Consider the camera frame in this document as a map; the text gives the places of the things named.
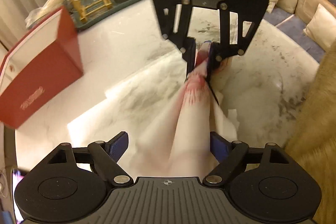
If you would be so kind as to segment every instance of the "metal screw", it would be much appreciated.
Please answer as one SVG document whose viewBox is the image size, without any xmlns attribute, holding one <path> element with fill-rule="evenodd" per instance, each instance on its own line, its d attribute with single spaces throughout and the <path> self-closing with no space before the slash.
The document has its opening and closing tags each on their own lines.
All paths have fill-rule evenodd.
<svg viewBox="0 0 336 224">
<path fill-rule="evenodd" d="M 190 4 L 190 0 L 182 0 L 182 4 Z"/>
<path fill-rule="evenodd" d="M 123 183 L 127 183 L 127 182 L 129 182 L 131 179 L 129 178 L 129 176 L 119 175 L 119 176 L 114 177 L 113 180 L 114 180 L 116 183 L 123 184 Z"/>
<path fill-rule="evenodd" d="M 226 10 L 226 9 L 227 9 L 227 4 L 226 4 L 226 3 L 221 3 L 221 4 L 220 4 L 220 8 L 221 8 L 222 10 Z"/>
<path fill-rule="evenodd" d="M 220 183 L 222 181 L 222 178 L 220 176 L 212 175 L 206 177 L 205 180 L 209 183 Z"/>
</svg>

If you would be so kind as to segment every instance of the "ridged rubber surface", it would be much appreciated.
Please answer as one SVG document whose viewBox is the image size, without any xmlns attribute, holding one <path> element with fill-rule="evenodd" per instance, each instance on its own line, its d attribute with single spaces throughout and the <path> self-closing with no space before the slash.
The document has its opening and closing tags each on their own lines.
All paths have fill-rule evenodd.
<svg viewBox="0 0 336 224">
<path fill-rule="evenodd" d="M 33 224 L 26 220 L 24 224 Z M 257 224 L 238 212 L 219 189 L 197 178 L 139 178 L 114 190 L 96 212 L 75 224 Z M 302 224 L 313 224 L 304 221 Z"/>
</svg>

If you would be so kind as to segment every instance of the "marble surface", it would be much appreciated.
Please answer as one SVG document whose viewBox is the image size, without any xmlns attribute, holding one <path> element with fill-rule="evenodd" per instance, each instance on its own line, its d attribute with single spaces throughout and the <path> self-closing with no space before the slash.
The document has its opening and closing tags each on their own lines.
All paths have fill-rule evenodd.
<svg viewBox="0 0 336 224">
<path fill-rule="evenodd" d="M 218 12 L 194 8 L 189 36 L 197 43 L 218 41 Z M 135 140 L 185 80 L 186 64 L 161 38 L 151 0 L 80 33 L 79 43 L 84 76 L 16 130 L 20 168 L 30 170 L 61 142 L 80 147 L 127 131 L 130 147 L 119 161 L 127 170 Z M 224 112 L 237 110 L 239 139 L 283 145 L 317 67 L 292 39 L 262 21 L 246 54 L 213 77 Z"/>
</svg>

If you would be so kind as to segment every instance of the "orange object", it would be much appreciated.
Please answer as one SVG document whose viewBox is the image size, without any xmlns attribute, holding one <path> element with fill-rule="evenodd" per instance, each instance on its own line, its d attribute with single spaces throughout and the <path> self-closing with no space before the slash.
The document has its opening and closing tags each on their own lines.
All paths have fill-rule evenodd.
<svg viewBox="0 0 336 224">
<path fill-rule="evenodd" d="M 83 75 L 67 10 L 55 10 L 30 30 L 5 56 L 0 72 L 0 121 L 18 128 Z"/>
</svg>

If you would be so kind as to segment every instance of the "white napkin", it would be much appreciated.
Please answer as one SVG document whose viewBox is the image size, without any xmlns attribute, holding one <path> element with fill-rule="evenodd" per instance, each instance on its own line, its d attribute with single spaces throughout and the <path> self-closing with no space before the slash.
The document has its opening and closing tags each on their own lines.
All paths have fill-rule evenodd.
<svg viewBox="0 0 336 224">
<path fill-rule="evenodd" d="M 201 46 L 194 71 L 137 140 L 129 166 L 133 178 L 196 176 L 202 180 L 218 164 L 210 152 L 210 131 L 228 141 L 237 139 L 235 126 L 205 81 L 209 48 L 210 43 Z M 220 69 L 228 69 L 228 64 L 224 60 Z"/>
</svg>

